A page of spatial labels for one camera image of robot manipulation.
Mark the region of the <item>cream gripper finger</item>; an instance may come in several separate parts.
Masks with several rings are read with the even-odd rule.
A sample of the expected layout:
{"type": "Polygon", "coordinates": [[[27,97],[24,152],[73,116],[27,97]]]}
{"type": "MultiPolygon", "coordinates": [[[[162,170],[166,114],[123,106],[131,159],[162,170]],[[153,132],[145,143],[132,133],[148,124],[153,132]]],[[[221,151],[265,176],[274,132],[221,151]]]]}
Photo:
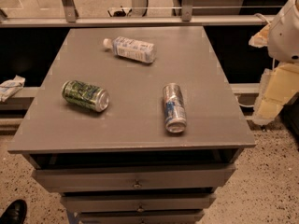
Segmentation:
{"type": "Polygon", "coordinates": [[[255,48],[262,48],[268,45],[268,33],[270,25],[267,24],[249,40],[249,45],[255,48]]]}
{"type": "Polygon", "coordinates": [[[260,81],[259,95],[253,107],[252,121],[261,126],[272,122],[297,92],[298,63],[279,63],[274,70],[265,69],[260,81]]]}

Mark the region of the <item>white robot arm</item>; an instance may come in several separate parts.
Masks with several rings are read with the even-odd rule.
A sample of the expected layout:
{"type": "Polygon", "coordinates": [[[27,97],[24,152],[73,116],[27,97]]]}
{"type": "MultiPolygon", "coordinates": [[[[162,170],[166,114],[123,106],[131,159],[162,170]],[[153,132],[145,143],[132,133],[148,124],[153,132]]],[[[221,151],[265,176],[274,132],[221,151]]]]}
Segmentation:
{"type": "Polygon", "coordinates": [[[299,92],[299,0],[288,0],[249,45],[267,47],[268,55],[278,61],[277,67],[264,70],[253,107],[252,121],[267,125],[299,92]]]}

